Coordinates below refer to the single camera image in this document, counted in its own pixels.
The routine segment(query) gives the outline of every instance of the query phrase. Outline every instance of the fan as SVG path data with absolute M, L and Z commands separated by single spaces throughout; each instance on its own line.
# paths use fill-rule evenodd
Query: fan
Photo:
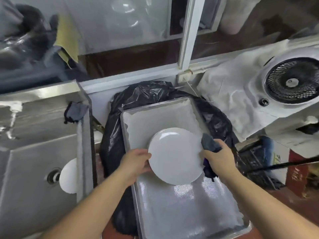
M 254 108 L 287 117 L 319 101 L 319 49 L 298 48 L 271 58 L 244 86 Z

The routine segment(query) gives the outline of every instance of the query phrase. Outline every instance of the hand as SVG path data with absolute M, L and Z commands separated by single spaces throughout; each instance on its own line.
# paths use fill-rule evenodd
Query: hand
M 214 139 L 219 143 L 222 150 L 213 153 L 208 150 L 204 150 L 204 157 L 209 161 L 213 171 L 218 175 L 222 182 L 226 182 L 228 178 L 231 178 L 234 173 L 239 172 L 235 165 L 235 159 L 231 149 L 220 139 Z
M 140 174 L 151 171 L 148 163 L 151 156 L 152 154 L 147 149 L 139 148 L 130 150 L 124 154 L 118 170 L 126 177 L 127 187 L 134 184 Z

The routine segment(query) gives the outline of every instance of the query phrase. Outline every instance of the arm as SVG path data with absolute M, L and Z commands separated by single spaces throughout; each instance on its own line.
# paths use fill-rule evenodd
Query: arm
M 222 150 L 204 150 L 204 156 L 264 239 L 318 238 L 319 227 L 244 177 L 236 168 L 230 148 L 222 140 L 216 141 Z
M 42 239 L 100 238 L 125 189 L 139 174 L 150 171 L 147 149 L 134 149 L 124 155 L 119 168 L 83 200 Z

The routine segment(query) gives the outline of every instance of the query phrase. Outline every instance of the drain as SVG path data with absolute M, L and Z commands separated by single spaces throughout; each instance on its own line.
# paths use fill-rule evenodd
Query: drain
M 55 168 L 52 170 L 48 175 L 47 175 L 47 182 L 50 185 L 56 184 L 59 179 L 60 179 L 60 174 L 61 174 L 61 169 L 60 168 Z

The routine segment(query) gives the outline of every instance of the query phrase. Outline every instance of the stainless steel sink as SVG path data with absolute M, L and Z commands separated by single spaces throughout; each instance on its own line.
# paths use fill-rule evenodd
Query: stainless steel sink
M 20 100 L 23 110 L 14 126 L 19 139 L 0 138 L 0 238 L 23 238 L 57 223 L 93 189 L 94 152 L 90 109 L 78 124 L 64 124 L 70 101 L 89 105 L 76 82 L 0 96 Z M 0 108 L 0 125 L 10 122 Z M 78 191 L 65 193 L 59 173 L 77 158 Z

